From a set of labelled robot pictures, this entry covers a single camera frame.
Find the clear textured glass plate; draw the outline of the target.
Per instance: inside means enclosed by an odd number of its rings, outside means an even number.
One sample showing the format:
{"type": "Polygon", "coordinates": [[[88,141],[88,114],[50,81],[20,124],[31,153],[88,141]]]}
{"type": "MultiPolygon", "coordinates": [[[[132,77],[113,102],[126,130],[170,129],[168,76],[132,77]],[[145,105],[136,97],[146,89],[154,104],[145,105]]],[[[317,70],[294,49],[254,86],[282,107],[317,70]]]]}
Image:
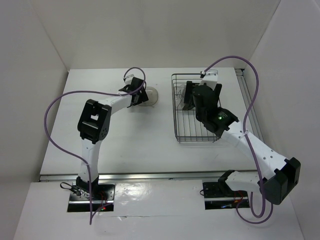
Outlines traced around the clear textured glass plate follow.
{"type": "Polygon", "coordinates": [[[174,87],[175,90],[175,108],[177,110],[182,110],[185,106],[184,100],[185,100],[185,94],[186,94],[186,84],[177,84],[174,87]]]}

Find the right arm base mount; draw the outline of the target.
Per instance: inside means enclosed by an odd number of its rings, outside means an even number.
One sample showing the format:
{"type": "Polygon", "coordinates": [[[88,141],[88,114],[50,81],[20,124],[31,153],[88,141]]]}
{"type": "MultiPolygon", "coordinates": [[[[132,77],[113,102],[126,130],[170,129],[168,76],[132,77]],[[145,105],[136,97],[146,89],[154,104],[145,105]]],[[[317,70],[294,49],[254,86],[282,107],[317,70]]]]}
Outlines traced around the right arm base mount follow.
{"type": "Polygon", "coordinates": [[[225,210],[250,208],[248,194],[245,191],[227,191],[223,193],[218,182],[203,182],[199,194],[204,197],[205,210],[225,210]]]}

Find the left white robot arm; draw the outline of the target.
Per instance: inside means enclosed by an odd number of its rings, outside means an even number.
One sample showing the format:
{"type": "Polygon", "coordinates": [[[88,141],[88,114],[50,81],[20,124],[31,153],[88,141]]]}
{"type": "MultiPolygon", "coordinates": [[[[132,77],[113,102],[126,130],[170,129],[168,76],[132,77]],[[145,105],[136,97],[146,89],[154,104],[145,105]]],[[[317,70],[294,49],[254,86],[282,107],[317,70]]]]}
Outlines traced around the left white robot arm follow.
{"type": "Polygon", "coordinates": [[[115,96],[99,101],[87,100],[77,125],[85,162],[81,163],[76,185],[88,200],[94,199],[99,193],[99,153],[102,141],[110,129],[111,116],[124,108],[149,100],[142,79],[132,76],[125,83],[115,96]]]}

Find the smoky square glass plate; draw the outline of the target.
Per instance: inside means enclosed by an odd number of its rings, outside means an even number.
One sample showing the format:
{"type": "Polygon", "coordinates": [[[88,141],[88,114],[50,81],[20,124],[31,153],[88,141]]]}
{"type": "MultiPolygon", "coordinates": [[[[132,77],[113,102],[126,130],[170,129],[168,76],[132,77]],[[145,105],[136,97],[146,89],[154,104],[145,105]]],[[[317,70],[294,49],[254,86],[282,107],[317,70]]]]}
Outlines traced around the smoky square glass plate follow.
{"type": "Polygon", "coordinates": [[[158,102],[158,99],[159,99],[158,91],[154,87],[151,87],[151,86],[147,86],[145,88],[145,91],[146,91],[148,100],[145,101],[145,102],[140,103],[139,106],[150,107],[150,106],[155,105],[158,102]]]}

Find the front aluminium rail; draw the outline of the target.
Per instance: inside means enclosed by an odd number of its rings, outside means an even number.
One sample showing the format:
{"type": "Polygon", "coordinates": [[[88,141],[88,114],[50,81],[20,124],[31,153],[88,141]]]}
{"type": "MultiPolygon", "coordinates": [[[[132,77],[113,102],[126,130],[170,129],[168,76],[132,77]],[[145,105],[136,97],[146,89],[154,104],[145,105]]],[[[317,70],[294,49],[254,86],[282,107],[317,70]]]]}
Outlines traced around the front aluminium rail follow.
{"type": "MultiPolygon", "coordinates": [[[[155,173],[115,173],[101,174],[100,182],[121,181],[159,181],[159,180],[194,180],[216,179],[222,176],[224,171],[196,171],[196,172],[155,172],[155,173]]],[[[74,182],[76,174],[41,175],[39,182],[74,182]]]]}

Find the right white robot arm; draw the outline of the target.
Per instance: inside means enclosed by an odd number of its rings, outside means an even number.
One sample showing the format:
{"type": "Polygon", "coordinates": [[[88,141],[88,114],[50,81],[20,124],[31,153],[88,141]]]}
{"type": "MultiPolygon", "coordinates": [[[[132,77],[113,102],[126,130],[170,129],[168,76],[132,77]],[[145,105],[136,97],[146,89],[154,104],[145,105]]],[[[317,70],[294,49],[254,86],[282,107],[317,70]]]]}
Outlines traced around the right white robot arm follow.
{"type": "Polygon", "coordinates": [[[218,180],[223,196],[235,191],[261,193],[270,203],[279,205],[298,184],[301,163],[277,153],[246,129],[236,115],[218,105],[221,84],[211,88],[187,81],[185,96],[195,109],[195,118],[207,131],[227,141],[242,154],[253,160],[256,173],[226,171],[218,180]]]}

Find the aluminium rail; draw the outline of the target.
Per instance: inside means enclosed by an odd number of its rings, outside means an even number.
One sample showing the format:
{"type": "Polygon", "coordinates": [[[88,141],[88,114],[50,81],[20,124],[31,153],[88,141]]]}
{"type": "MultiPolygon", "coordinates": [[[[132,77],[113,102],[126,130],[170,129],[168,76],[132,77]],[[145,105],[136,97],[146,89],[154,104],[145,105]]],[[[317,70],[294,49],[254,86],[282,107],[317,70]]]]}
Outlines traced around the aluminium rail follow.
{"type": "MultiPolygon", "coordinates": [[[[244,100],[245,107],[248,109],[249,105],[252,101],[252,94],[249,91],[246,79],[244,77],[244,69],[242,68],[235,68],[235,74],[239,83],[240,91],[244,100]]],[[[252,128],[251,132],[260,140],[263,140],[262,132],[258,123],[257,115],[255,112],[254,107],[250,109],[250,112],[247,117],[246,125],[252,128]]]]}
{"type": "MultiPolygon", "coordinates": [[[[196,172],[155,172],[155,173],[115,173],[101,174],[100,182],[121,181],[159,181],[159,180],[194,180],[216,179],[222,176],[224,171],[196,171],[196,172]]],[[[76,174],[41,175],[39,182],[74,182],[76,174]]]]}

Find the right side aluminium rail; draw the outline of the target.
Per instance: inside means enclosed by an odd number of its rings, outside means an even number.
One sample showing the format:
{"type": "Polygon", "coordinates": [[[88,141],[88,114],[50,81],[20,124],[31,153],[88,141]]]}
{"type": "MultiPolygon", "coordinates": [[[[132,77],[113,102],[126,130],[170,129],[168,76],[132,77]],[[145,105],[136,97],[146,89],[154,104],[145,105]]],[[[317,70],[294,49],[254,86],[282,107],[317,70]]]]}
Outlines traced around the right side aluminium rail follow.
{"type": "MultiPolygon", "coordinates": [[[[245,107],[248,109],[249,105],[252,101],[252,94],[249,91],[246,79],[244,77],[244,69],[242,68],[235,68],[235,74],[239,83],[240,91],[244,100],[245,107]]],[[[252,128],[251,132],[260,140],[263,140],[262,132],[258,123],[257,115],[255,112],[254,107],[250,109],[250,112],[247,117],[246,125],[252,128]]]]}

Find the black round plate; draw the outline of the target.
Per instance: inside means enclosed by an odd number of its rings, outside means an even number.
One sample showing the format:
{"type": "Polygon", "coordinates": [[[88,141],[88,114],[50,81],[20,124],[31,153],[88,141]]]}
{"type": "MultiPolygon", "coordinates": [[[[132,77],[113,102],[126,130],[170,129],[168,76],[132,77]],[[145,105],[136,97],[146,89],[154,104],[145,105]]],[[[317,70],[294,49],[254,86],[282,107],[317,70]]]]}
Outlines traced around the black round plate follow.
{"type": "Polygon", "coordinates": [[[194,101],[192,99],[190,99],[188,103],[184,103],[182,110],[183,111],[190,111],[194,107],[195,107],[194,101]]]}

